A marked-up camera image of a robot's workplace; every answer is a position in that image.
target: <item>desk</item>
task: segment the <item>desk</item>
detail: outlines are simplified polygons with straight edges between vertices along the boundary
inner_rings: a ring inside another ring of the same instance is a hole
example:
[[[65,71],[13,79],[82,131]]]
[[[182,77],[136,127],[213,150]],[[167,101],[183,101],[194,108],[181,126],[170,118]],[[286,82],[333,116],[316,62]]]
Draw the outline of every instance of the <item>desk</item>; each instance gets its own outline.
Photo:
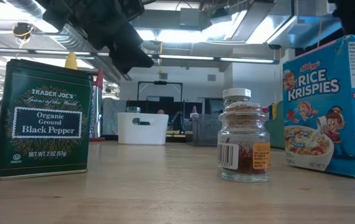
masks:
[[[269,182],[229,182],[215,152],[95,143],[86,174],[0,181],[0,223],[355,223],[355,179],[287,167],[273,151]]]

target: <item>orange label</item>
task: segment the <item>orange label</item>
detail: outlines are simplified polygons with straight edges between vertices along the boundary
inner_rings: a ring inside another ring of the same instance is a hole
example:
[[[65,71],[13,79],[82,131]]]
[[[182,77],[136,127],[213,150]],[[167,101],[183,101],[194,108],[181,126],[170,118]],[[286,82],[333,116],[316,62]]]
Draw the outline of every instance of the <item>orange label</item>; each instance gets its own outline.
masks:
[[[256,143],[252,148],[252,167],[254,169],[270,168],[270,143]]]

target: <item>barcode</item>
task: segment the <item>barcode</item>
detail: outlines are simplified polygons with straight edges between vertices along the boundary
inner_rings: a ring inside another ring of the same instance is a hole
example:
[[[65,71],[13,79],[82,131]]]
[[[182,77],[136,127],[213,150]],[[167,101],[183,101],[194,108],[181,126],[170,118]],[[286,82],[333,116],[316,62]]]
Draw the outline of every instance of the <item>barcode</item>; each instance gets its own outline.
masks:
[[[225,168],[237,169],[239,146],[236,144],[219,143],[217,149],[217,163]]]

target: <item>glass spice jar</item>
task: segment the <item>glass spice jar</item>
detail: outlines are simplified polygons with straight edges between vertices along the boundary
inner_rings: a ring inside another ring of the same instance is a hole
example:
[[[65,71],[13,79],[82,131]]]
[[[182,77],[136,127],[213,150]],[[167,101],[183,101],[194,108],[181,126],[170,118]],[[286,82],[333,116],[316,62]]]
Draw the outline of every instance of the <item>glass spice jar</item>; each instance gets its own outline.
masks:
[[[249,102],[251,91],[232,88],[223,91],[224,112],[219,116],[219,175],[237,182],[265,182],[270,168],[270,139],[264,127],[265,115],[258,103]]]

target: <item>spice jar label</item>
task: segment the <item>spice jar label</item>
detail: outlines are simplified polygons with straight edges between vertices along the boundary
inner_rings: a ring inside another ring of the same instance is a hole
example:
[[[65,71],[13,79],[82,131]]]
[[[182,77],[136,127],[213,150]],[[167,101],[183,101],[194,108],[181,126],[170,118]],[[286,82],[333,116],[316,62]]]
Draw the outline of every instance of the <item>spice jar label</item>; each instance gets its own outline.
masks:
[[[252,166],[254,169],[270,168],[270,143],[256,143],[253,145]]]
[[[218,143],[217,163],[224,168],[236,170],[239,167],[239,145]]]

